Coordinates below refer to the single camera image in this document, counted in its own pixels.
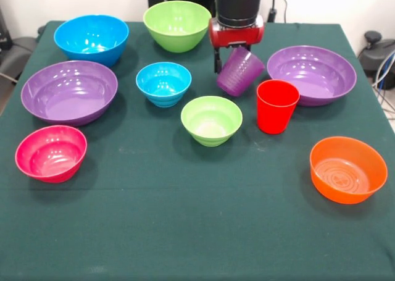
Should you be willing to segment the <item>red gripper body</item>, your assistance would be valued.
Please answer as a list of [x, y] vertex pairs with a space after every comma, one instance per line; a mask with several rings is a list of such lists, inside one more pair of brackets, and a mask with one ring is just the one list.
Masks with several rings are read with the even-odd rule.
[[220, 24], [217, 18], [209, 20], [209, 38], [214, 49], [234, 45], [251, 46], [260, 43], [264, 35], [264, 20], [261, 15], [255, 22], [244, 28], [230, 28]]

